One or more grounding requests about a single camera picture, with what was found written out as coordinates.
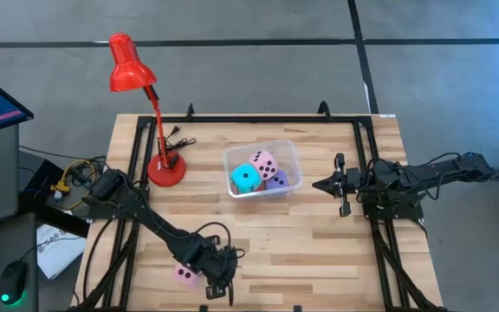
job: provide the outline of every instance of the clear plastic bin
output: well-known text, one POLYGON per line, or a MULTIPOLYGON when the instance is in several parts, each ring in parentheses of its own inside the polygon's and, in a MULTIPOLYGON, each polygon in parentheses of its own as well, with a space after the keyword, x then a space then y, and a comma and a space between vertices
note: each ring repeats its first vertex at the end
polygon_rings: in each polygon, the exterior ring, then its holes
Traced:
POLYGON ((291 140, 274 140, 263 143, 236 146, 228 148, 223 153, 224 174, 226 188, 233 198, 257 198, 261 196, 286 196, 301 187, 301 168, 298 161, 298 152, 291 140), (251 154, 259 151, 268 151, 273 155, 278 169, 288 176, 288 186, 273 190, 238 194, 230 182, 230 174, 243 163, 248 163, 251 154))

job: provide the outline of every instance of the pink foam dice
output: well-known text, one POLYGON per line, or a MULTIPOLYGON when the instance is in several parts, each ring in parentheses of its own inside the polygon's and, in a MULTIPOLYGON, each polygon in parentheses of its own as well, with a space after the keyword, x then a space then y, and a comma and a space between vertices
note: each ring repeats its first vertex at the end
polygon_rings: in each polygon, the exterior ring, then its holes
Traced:
POLYGON ((197 288, 199 285, 200 275, 186 268, 184 265, 177 263, 174 266, 174 279, 190 288, 197 288))
POLYGON ((273 178, 278 170, 275 158, 267 151, 253 153, 248 162, 259 172, 262 180, 273 178))

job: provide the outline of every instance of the paper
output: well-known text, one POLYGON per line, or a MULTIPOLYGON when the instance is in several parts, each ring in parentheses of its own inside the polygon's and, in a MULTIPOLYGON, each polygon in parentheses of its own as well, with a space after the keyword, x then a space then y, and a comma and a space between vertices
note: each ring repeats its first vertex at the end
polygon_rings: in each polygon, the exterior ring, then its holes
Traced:
POLYGON ((47 224, 37 229, 36 236, 38 245, 55 241, 37 248, 38 266, 50 280, 59 276, 84 251, 86 246, 86 238, 77 237, 47 224))

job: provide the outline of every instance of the wooden table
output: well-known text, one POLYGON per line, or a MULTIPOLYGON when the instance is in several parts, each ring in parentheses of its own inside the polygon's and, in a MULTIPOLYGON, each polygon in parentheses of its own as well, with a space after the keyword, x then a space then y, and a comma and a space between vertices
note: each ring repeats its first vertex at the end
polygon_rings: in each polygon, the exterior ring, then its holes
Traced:
MULTIPOLYGON (((107 163, 126 172, 133 145, 137 114, 117 116, 107 163)), ((373 116, 381 158, 405 163, 405 151, 395 118, 373 116)), ((353 128, 345 123, 185 123, 172 140, 196 138, 181 154, 188 170, 171 188, 151 186, 152 208, 178 228, 194 231, 210 221, 226 224, 233 244, 246 250, 234 280, 235 304, 228 299, 208 301, 204 289, 192 292, 172 278, 175 261, 165 244, 142 227, 134 265, 128 310, 304 310, 384 311, 369 222, 351 197, 352 214, 341 218, 339 200, 311 187, 333 172, 336 153, 346 155, 347 168, 359 167, 353 128), (302 187, 286 198, 243 202, 226 191, 223 150, 227 147, 290 139, 298 148, 302 187)), ((174 124, 165 124, 169 133, 174 124)), ((435 304, 441 305, 437 280, 424 233, 407 220, 394 222, 402 263, 415 284, 435 304)), ((76 292, 81 294, 87 254, 103 221, 92 224, 82 260, 76 292)), ((88 277, 88 293, 109 265, 116 221, 102 236, 88 277)), ((209 227, 202 235, 224 231, 209 227)), ((392 296, 399 305, 392 270, 392 296)), ((122 272, 115 281, 113 303, 118 303, 122 272)))

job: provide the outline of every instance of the concrete floor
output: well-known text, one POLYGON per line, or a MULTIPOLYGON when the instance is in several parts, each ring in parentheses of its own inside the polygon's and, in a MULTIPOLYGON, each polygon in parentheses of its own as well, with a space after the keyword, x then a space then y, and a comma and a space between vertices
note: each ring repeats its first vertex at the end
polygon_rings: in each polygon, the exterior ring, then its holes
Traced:
MULTIPOLYGON (((366 39, 499 38, 499 2, 357 0, 366 39)), ((353 38, 340 0, 0 0, 0 42, 353 38)), ((499 166, 499 45, 367 46, 382 114, 396 114, 410 163, 483 153, 499 166)), ((166 113, 366 113, 353 45, 142 48, 166 113)), ((150 113, 140 92, 111 94, 108 49, 0 49, 0 86, 34 112, 21 144, 105 154, 119 113, 150 113)), ((51 159, 60 166, 65 159, 51 159)), ((499 183, 446 185, 425 200, 426 228, 446 307, 499 311, 499 183)), ((78 263, 41 277, 40 310, 68 306, 78 263)))

